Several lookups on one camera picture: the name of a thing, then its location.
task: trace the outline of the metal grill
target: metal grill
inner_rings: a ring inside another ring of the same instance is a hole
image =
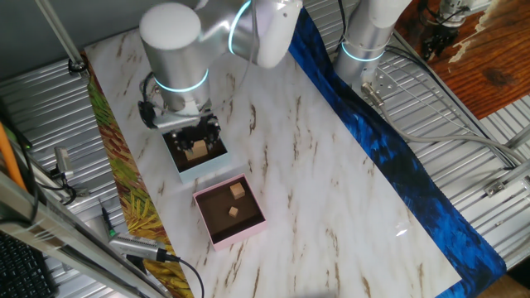
[[[486,127],[494,138],[505,143],[530,124],[529,97],[487,117],[482,126],[476,118],[467,117],[468,113],[411,61],[385,53],[379,67],[383,71],[378,71],[376,87],[393,120],[409,134],[440,137],[471,134],[466,131],[470,129],[481,135],[478,127]],[[409,142],[409,147],[436,185],[500,254],[508,268],[530,254],[527,164],[519,168],[521,173],[511,171],[496,151],[477,142]],[[530,144],[521,144],[517,151],[528,159]],[[495,181],[502,184],[502,190],[490,197],[487,189]]]
[[[359,0],[343,0],[346,21]],[[335,51],[342,36],[343,24],[336,0],[305,0],[304,7],[315,22],[328,53]]]

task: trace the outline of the wooden surface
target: wooden surface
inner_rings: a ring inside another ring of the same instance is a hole
[[[512,277],[503,276],[478,298],[530,298],[530,290],[519,285]]]
[[[417,0],[396,28],[418,52],[432,29],[419,22]],[[530,0],[493,0],[487,11],[468,17],[455,46],[429,65],[477,118],[484,118],[530,94],[529,54]]]

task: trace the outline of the keyboard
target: keyboard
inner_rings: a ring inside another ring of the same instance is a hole
[[[0,298],[49,298],[55,293],[42,252],[0,233]]]

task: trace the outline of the metal mount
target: metal mount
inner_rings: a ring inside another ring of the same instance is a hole
[[[517,182],[523,183],[524,187],[527,190],[530,190],[530,161],[524,162],[507,174],[498,178],[494,183],[484,188],[484,192],[491,198]]]
[[[375,89],[376,94],[378,94],[381,98],[385,98],[388,95],[395,93],[396,89],[399,87],[387,75],[376,70],[373,88]]]
[[[51,6],[50,0],[35,0],[35,3],[41,9],[42,15],[44,15],[48,24],[50,24],[51,29],[70,58],[68,63],[68,70],[70,73],[79,74],[82,78],[90,77],[88,62],[85,61],[77,50],[74,41],[72,41],[68,31],[57,16],[55,9]]]
[[[2,216],[25,218],[34,208],[32,196],[3,173],[0,173],[0,193]],[[65,206],[46,198],[44,203],[38,201],[36,208],[31,227],[6,222],[0,229],[126,297],[166,297],[147,276],[107,243],[101,242]]]

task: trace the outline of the orange pipe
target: orange pipe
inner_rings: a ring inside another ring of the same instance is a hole
[[[11,148],[11,144],[9,143],[9,139],[7,138],[6,131],[2,124],[0,124],[0,151],[2,151],[3,159],[6,162],[7,171],[9,172],[11,179],[23,190],[27,191],[20,170],[18,169],[17,159],[15,158],[15,154],[13,153],[13,149]]]

